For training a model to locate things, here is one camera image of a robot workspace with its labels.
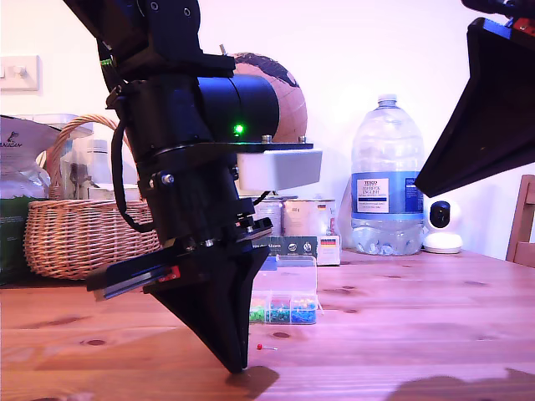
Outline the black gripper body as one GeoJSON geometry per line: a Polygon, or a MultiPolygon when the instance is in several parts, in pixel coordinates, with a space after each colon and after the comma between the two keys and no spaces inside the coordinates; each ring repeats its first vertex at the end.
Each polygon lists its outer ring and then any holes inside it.
{"type": "Polygon", "coordinates": [[[135,231],[155,231],[161,249],[91,272],[86,287],[98,299],[176,279],[180,276],[177,264],[183,261],[232,260],[250,251],[253,239],[272,230],[268,218],[253,219],[253,200],[238,196],[233,153],[209,156],[195,150],[185,156],[182,150],[170,150],[139,164],[138,170],[152,220],[139,223],[128,214],[122,169],[113,159],[116,204],[135,231]]]}

